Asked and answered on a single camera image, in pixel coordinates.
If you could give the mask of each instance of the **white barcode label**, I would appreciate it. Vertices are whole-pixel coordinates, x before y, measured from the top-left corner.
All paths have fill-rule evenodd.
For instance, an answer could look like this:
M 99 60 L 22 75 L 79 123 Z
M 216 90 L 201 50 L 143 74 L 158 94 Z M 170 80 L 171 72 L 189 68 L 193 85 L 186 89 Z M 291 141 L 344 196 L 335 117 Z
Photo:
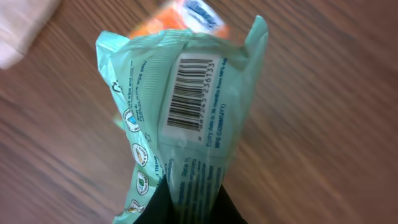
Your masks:
M 163 135 L 203 142 L 219 55 L 180 54 L 168 102 Z

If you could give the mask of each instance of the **white object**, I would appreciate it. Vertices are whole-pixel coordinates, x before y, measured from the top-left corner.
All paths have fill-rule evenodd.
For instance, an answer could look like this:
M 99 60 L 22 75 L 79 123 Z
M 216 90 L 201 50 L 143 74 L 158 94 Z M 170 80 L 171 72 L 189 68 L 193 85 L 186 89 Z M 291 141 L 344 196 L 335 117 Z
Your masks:
M 0 0 L 0 68 L 21 60 L 58 0 Z

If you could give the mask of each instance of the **wooden table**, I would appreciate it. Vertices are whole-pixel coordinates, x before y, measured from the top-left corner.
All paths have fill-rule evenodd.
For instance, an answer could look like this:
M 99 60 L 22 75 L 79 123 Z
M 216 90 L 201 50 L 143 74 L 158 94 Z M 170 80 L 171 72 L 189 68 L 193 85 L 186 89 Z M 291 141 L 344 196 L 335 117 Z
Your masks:
M 397 1 L 208 1 L 246 34 L 268 22 L 264 72 L 224 185 L 249 223 L 398 223 Z M 110 223 L 134 159 L 96 68 L 102 30 L 161 2 L 64 1 L 0 72 L 0 223 Z

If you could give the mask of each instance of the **circular icon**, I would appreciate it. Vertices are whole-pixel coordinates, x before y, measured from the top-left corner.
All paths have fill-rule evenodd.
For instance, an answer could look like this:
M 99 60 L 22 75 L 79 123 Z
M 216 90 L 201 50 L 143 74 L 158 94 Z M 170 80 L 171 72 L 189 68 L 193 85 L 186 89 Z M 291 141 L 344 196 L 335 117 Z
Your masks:
M 123 119 L 126 122 L 128 130 L 130 130 L 131 132 L 137 132 L 140 130 L 137 121 L 132 112 L 130 111 L 130 109 L 127 109 L 123 113 Z
M 140 195 L 144 195 L 148 192 L 149 180 L 141 171 L 137 173 L 137 191 Z
M 142 213 L 145 209 L 145 205 L 140 206 L 136 200 L 131 200 L 129 208 L 126 210 L 127 213 Z
M 133 144 L 132 145 L 132 155 L 136 162 L 138 162 L 141 166 L 145 166 L 148 162 L 148 152 L 145 150 L 144 147 Z

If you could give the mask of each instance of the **brown wooden surface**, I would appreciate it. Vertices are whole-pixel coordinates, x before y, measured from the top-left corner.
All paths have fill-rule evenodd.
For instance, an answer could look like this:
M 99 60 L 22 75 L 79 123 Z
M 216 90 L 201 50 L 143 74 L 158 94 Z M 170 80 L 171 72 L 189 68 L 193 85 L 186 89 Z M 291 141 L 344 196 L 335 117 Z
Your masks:
M 224 185 L 249 223 L 398 223 L 397 1 L 208 1 L 270 41 Z M 0 72 L 0 223 L 110 223 L 134 159 L 96 69 L 101 30 L 160 1 L 65 0 Z

